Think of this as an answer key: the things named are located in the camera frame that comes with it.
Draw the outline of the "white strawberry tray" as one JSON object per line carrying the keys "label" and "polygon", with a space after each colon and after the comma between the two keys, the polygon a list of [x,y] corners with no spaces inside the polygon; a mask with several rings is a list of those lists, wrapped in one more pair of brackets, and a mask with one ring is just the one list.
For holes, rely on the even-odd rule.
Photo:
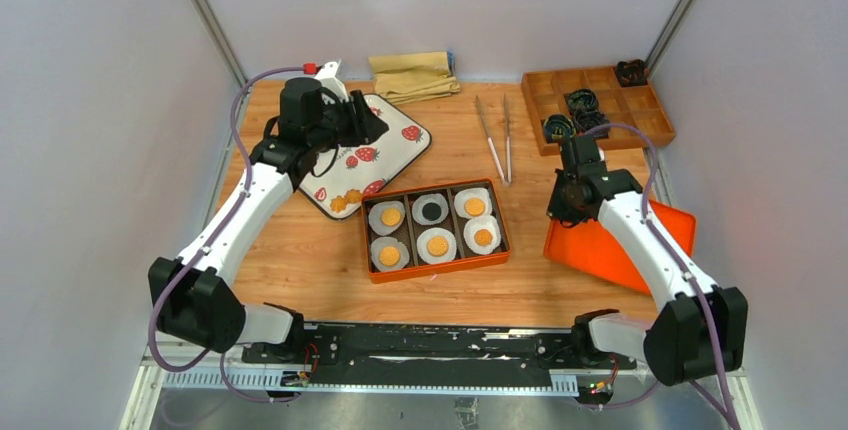
{"label": "white strawberry tray", "polygon": [[365,95],[370,109],[380,116],[389,130],[370,145],[343,147],[319,155],[315,170],[328,172],[320,178],[307,175],[299,192],[325,216],[342,221],[353,216],[360,204],[348,204],[342,213],[334,213],[331,200],[357,189],[363,197],[380,192],[414,163],[432,143],[431,133],[400,109],[376,94]]}

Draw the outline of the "orange box lid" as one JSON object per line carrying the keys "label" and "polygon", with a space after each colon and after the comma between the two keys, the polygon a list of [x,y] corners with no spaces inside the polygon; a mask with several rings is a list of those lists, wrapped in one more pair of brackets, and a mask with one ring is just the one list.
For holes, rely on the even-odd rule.
{"label": "orange box lid", "polygon": [[[652,210],[670,235],[692,256],[695,249],[697,218],[661,202],[651,200]],[[621,245],[597,221],[566,228],[559,221],[549,225],[544,256],[582,273],[601,278],[639,293],[650,289]]]}

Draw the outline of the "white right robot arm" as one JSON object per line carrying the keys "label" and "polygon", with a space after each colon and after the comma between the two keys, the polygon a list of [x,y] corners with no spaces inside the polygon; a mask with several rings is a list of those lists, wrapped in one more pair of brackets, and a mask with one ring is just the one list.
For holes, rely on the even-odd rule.
{"label": "white right robot arm", "polygon": [[743,360],[748,302],[736,287],[721,287],[664,226],[666,207],[655,210],[627,170],[610,170],[587,134],[558,144],[547,214],[544,255],[592,276],[641,289],[658,315],[642,322],[618,310],[576,317],[571,353],[596,367],[610,353],[646,364],[665,386],[716,377],[725,382]]}

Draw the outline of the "round yellow cookie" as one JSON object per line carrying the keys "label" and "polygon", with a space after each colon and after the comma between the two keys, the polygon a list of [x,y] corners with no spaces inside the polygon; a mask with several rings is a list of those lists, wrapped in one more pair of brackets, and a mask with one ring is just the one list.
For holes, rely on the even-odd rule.
{"label": "round yellow cookie", "polygon": [[380,221],[387,227],[395,227],[401,223],[403,213],[397,207],[386,207],[381,215]]}
{"label": "round yellow cookie", "polygon": [[426,244],[428,253],[433,257],[441,257],[447,254],[450,249],[448,239],[442,235],[431,237]]}
{"label": "round yellow cookie", "polygon": [[380,263],[385,267],[397,265],[401,260],[402,254],[395,246],[383,247],[378,253]]}
{"label": "round yellow cookie", "polygon": [[468,198],[465,201],[463,208],[471,218],[475,218],[487,213],[486,202],[479,197]]}

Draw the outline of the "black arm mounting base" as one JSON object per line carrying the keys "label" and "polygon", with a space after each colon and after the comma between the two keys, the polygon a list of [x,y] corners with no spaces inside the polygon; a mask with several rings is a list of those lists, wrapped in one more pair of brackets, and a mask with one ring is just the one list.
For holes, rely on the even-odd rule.
{"label": "black arm mounting base", "polygon": [[298,350],[252,344],[240,359],[306,371],[323,386],[410,390],[564,391],[567,375],[633,370],[623,356],[585,356],[567,328],[309,322]]}

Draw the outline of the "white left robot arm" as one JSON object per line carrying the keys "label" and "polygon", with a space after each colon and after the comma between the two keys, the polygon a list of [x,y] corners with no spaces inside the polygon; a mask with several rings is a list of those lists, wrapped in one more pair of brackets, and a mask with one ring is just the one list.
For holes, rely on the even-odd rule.
{"label": "white left robot arm", "polygon": [[286,81],[278,115],[247,154],[242,177],[219,212],[178,256],[151,265],[150,350],[163,333],[219,354],[263,343],[279,361],[298,361],[307,340],[302,315],[274,304],[244,304],[231,285],[261,230],[315,173],[322,153],[372,144],[387,130],[358,90],[329,79]]}

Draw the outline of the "black sandwich cookie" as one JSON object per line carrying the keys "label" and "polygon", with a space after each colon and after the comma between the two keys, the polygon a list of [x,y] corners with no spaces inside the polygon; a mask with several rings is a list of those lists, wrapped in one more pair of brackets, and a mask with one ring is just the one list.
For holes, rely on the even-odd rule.
{"label": "black sandwich cookie", "polygon": [[435,202],[427,202],[421,207],[422,217],[433,223],[438,223],[442,218],[442,208]]}

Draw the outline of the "orange compartment cookie box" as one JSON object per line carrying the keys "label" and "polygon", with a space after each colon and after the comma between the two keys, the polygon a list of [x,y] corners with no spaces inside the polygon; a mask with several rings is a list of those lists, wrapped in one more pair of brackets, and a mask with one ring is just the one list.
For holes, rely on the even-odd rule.
{"label": "orange compartment cookie box", "polygon": [[362,209],[374,284],[504,264],[512,253],[489,179],[371,195]]}

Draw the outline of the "swirl yellow cookie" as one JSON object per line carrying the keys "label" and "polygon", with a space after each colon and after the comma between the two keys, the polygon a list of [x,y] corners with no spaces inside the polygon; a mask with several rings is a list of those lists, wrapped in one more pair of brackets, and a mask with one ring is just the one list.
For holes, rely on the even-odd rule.
{"label": "swirl yellow cookie", "polygon": [[476,230],[473,237],[475,244],[480,247],[487,247],[491,245],[494,240],[493,233],[486,228]]}

